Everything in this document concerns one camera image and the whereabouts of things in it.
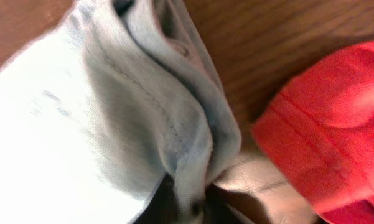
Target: crumpled fabric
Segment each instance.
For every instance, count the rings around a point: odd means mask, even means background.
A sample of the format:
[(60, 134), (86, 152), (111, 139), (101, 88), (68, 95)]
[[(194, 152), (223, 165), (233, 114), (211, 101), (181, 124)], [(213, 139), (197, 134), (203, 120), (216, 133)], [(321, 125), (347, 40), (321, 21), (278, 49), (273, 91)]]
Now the crumpled fabric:
[(0, 223), (132, 223), (166, 174), (200, 223), (240, 143), (182, 1), (79, 0), (0, 69)]
[(374, 42), (291, 80), (252, 133), (329, 223), (374, 224)]

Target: dark red fabric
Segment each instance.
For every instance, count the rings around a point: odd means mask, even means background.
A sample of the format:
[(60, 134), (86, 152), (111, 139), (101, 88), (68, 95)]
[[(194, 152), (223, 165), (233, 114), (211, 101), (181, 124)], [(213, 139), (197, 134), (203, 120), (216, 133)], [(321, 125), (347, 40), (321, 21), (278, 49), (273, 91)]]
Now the dark red fabric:
[(374, 223), (374, 42), (291, 80), (252, 133), (326, 220)]

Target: wooden surface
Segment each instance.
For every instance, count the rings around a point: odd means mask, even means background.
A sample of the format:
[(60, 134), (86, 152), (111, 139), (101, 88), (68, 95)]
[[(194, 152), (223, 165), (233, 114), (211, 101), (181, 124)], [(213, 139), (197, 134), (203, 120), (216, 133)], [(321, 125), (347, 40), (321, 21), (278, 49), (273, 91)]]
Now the wooden surface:
[[(219, 180), (257, 223), (309, 223), (312, 211), (259, 153), (249, 127), (291, 77), (347, 45), (374, 40), (374, 0), (185, 0), (243, 133), (243, 151)], [(54, 26), (72, 0), (0, 0), (0, 65)]]

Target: clothing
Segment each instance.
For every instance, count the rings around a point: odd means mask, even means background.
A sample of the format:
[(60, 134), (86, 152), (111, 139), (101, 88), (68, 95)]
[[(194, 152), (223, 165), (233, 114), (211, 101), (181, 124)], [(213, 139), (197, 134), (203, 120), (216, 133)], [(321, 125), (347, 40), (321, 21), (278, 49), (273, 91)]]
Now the clothing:
[(179, 223), (197, 223), (193, 204), (238, 153), (184, 3), (115, 7), (78, 1), (0, 70), (0, 223), (131, 223), (165, 174)]
[(374, 42), (291, 80), (252, 133), (328, 222), (374, 223)]

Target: garment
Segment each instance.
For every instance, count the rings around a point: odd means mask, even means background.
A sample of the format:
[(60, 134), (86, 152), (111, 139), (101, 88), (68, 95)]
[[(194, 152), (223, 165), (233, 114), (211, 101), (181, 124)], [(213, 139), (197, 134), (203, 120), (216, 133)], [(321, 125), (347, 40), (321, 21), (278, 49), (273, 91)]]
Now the garment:
[(292, 79), (253, 137), (330, 223), (374, 223), (374, 42)]
[(132, 223), (166, 174), (198, 223), (238, 153), (184, 3), (119, 1), (77, 1), (0, 69), (0, 223)]

